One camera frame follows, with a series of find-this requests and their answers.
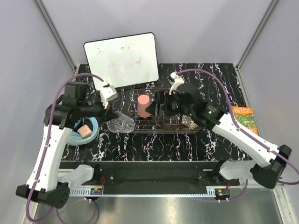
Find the red patterned white bowl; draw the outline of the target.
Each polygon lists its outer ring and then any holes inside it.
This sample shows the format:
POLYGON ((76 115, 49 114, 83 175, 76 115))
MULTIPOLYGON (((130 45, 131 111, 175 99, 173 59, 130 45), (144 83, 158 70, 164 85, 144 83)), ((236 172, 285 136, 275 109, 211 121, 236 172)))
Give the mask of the red patterned white bowl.
POLYGON ((182 116, 182 123, 188 126, 188 129, 193 130, 198 127, 198 125, 192 120, 190 116, 183 115, 182 116))

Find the red floral plate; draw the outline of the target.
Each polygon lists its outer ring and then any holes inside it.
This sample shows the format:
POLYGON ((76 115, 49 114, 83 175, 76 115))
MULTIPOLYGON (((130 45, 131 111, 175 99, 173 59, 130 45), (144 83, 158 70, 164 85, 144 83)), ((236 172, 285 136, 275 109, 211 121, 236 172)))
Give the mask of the red floral plate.
POLYGON ((159 129, 188 129, 189 126, 186 124, 163 124, 159 126, 159 129))

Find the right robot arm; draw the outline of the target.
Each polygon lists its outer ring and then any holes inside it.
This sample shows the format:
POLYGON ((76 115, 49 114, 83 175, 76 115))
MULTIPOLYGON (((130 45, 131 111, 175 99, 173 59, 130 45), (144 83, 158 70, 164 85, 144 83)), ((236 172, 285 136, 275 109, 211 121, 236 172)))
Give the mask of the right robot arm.
POLYGON ((253 179, 268 189, 275 188, 286 160, 292 150, 287 145, 277 146, 237 122, 227 110, 205 101, 192 84, 180 84, 169 91, 157 91, 146 112, 157 116, 187 115, 200 127, 212 131, 247 153, 251 161, 220 162, 212 173, 213 182, 223 185, 231 179, 253 179))

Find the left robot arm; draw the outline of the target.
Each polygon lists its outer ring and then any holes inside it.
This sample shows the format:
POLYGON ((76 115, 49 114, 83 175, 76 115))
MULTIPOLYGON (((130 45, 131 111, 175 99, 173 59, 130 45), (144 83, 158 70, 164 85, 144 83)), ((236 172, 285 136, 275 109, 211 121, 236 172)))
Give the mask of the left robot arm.
POLYGON ((89 105, 86 101, 87 84, 69 82, 63 86, 64 94, 59 93, 45 112, 44 134, 40 152, 33 172, 27 183, 16 189, 16 195, 60 209, 66 204, 70 193, 81 184, 97 184, 101 179, 100 167, 88 163, 62 177, 58 170, 67 140, 75 124, 84 118, 95 117, 102 121, 117 118, 109 103, 118 97, 116 89, 102 82, 100 101, 89 105))

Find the clear glass cup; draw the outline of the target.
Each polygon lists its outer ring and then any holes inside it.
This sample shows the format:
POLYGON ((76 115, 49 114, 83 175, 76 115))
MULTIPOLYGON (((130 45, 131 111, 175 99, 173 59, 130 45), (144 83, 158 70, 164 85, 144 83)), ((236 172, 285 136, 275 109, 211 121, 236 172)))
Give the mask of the clear glass cup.
POLYGON ((118 118, 107 122, 109 131, 113 133, 130 133, 134 130, 135 122, 131 117, 122 112, 115 112, 115 114, 118 115, 118 118))

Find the pink tumbler cup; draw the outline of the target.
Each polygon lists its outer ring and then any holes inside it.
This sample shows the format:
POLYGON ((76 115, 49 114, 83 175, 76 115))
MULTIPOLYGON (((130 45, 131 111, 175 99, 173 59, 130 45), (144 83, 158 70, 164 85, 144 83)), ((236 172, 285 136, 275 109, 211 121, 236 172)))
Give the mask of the pink tumbler cup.
POLYGON ((147 107, 150 105, 150 98, 148 95, 142 94, 138 97, 137 104, 137 113, 141 118, 147 118, 150 116, 148 112, 146 112, 147 107))

